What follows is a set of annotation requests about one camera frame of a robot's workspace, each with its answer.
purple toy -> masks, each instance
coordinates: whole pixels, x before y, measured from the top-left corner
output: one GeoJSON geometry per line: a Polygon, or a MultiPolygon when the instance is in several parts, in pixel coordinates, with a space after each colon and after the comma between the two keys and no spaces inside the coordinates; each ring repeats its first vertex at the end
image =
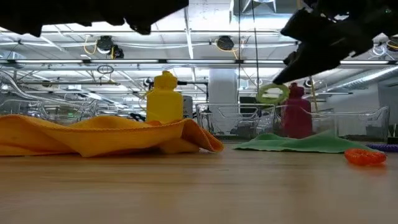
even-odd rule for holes
{"type": "Polygon", "coordinates": [[[398,152],[398,145],[396,144],[367,144],[366,146],[382,152],[398,152]]]}

ceiling pipe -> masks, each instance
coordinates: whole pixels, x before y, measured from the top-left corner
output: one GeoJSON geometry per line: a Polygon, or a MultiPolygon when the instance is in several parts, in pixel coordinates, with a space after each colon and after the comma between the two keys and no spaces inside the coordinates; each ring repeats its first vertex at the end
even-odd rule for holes
{"type": "Polygon", "coordinates": [[[398,76],[398,66],[385,68],[379,71],[368,70],[366,72],[355,75],[351,78],[345,79],[341,82],[335,83],[334,85],[328,86],[318,91],[330,92],[339,89],[354,90],[359,87],[368,86],[373,83],[377,83],[383,80],[387,80],[392,77],[398,76]]]}

orange towel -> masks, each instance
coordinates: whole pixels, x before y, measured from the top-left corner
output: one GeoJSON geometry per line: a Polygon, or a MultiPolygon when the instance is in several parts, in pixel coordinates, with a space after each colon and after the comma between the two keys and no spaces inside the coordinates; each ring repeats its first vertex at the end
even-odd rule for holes
{"type": "Polygon", "coordinates": [[[0,156],[79,153],[83,157],[160,149],[165,153],[212,152],[222,143],[193,120],[161,125],[98,116],[70,126],[22,115],[0,116],[0,156]]]}

orange rubber toy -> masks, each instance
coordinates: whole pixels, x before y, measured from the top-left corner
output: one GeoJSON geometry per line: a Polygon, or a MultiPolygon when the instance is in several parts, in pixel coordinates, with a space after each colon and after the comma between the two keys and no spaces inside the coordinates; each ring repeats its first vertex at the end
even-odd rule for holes
{"type": "Polygon", "coordinates": [[[344,152],[348,162],[358,166],[377,165],[386,161],[387,156],[383,152],[369,151],[366,149],[347,149],[344,152]]]}

green towel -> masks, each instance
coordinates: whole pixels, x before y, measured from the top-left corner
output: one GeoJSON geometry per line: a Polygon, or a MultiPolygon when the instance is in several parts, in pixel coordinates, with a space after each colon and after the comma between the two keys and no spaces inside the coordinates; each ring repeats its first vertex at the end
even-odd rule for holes
{"type": "Polygon", "coordinates": [[[283,138],[275,134],[262,134],[249,142],[237,145],[234,149],[341,153],[349,148],[372,150],[362,144],[334,137],[328,132],[315,134],[303,139],[283,138]]]}

